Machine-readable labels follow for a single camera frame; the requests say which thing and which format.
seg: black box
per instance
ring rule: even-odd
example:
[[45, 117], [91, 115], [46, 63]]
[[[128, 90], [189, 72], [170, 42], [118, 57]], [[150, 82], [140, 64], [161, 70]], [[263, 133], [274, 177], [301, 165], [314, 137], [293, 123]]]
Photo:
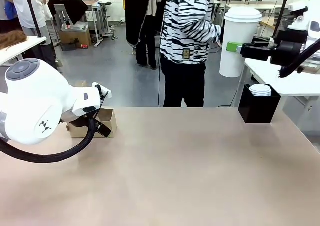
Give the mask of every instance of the black box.
[[245, 84], [238, 108], [245, 123], [271, 123], [281, 96], [272, 86], [268, 97], [253, 95], [249, 87]]

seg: white lid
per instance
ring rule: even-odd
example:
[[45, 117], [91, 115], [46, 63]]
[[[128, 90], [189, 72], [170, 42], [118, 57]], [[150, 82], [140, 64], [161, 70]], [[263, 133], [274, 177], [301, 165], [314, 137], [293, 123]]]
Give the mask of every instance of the white lid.
[[268, 92], [271, 90], [271, 87], [266, 84], [254, 84], [254, 85], [250, 86], [249, 89], [254, 90], [254, 91], [259, 91], [259, 92], [265, 92], [265, 91]]
[[262, 14], [255, 8], [239, 6], [230, 8], [224, 18], [232, 22], [259, 22]]

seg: table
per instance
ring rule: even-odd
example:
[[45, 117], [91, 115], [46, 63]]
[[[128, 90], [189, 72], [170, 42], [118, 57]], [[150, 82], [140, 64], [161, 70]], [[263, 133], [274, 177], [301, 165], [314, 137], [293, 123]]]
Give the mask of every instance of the table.
[[97, 43], [94, 45], [97, 47], [102, 41], [103, 36], [111, 36], [115, 38], [114, 31], [110, 30], [108, 15], [107, 15], [107, 4], [108, 0], [83, 0], [88, 6], [88, 10], [92, 12], [92, 18], [94, 23], [95, 35]]
[[18, 57], [19, 60], [22, 60], [22, 52], [40, 44], [45, 41], [46, 37], [37, 37], [37, 36], [27, 36], [25, 42], [21, 42], [9, 48], [4, 48], [0, 50], [0, 66], [11, 60], [12, 58]]
[[[281, 111], [116, 108], [115, 138], [47, 165], [0, 153], [3, 225], [317, 225], [320, 155]], [[61, 125], [37, 153], [66, 150]]]
[[306, 72], [298, 74], [295, 71], [286, 78], [279, 78], [280, 69], [281, 66], [271, 64], [270, 60], [259, 61], [247, 58], [238, 85], [235, 106], [239, 105], [243, 86], [250, 70], [259, 83], [270, 84], [281, 95], [279, 108], [282, 109], [285, 106], [288, 96], [295, 96], [304, 105], [304, 111], [297, 123], [299, 126], [305, 114], [312, 109], [320, 96], [320, 75]]
[[263, 17], [261, 19], [261, 24], [263, 24], [264, 26], [267, 26], [271, 29], [275, 29], [276, 26], [275, 26], [275, 18], [274, 17]]
[[252, 7], [252, 8], [259, 10], [262, 13], [263, 17], [271, 17], [276, 8], [282, 7], [281, 4], [275, 4], [274, 2], [250, 2], [250, 4], [244, 4], [244, 3], [239, 3], [239, 2], [235, 2], [235, 1], [231, 1], [231, 2], [232, 3], [227, 4], [224, 1], [217, 1], [217, 0], [214, 1], [215, 4], [221, 3], [221, 5], [219, 7], [217, 7], [216, 5], [214, 7], [215, 8], [214, 14], [220, 15], [219, 19], [216, 20], [216, 22], [219, 22], [219, 24], [221, 26], [222, 26], [224, 18], [225, 18], [225, 13], [232, 7], [239, 7], [239, 6]]
[[260, 22], [260, 30], [258, 35], [264, 37], [271, 37], [275, 31], [275, 18], [274, 17], [263, 17]]

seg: cardboard box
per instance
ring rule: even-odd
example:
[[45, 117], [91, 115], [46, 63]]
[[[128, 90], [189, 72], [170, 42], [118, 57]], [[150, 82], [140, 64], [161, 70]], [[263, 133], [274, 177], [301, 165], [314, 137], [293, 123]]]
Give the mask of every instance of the cardboard box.
[[[99, 114], [96, 117], [96, 119], [99, 120], [100, 122], [102, 122], [104, 125], [106, 125], [111, 130], [109, 137], [115, 136], [115, 132], [118, 128], [118, 125], [117, 125], [117, 120], [116, 120], [116, 115], [115, 115], [114, 109], [108, 109], [108, 108], [102, 107], [100, 109]], [[70, 123], [67, 123], [66, 128], [67, 128], [68, 132], [70, 133], [71, 137], [81, 137], [81, 138], [86, 136], [86, 133], [88, 130], [87, 127], [75, 127]], [[102, 138], [104, 136], [102, 136], [99, 133], [95, 133], [94, 137]]]
[[85, 32], [59, 32], [61, 43], [68, 44], [76, 41], [76, 47], [81, 48], [81, 44], [90, 46], [92, 44], [89, 29]]

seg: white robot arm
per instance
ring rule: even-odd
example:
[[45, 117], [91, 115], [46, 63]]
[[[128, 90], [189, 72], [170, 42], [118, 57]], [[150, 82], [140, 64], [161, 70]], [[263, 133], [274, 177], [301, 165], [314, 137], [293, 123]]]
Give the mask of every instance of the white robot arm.
[[73, 87], [48, 63], [23, 59], [5, 73], [8, 93], [0, 93], [0, 136], [21, 144], [37, 144], [62, 121], [96, 112], [111, 90], [93, 83]]

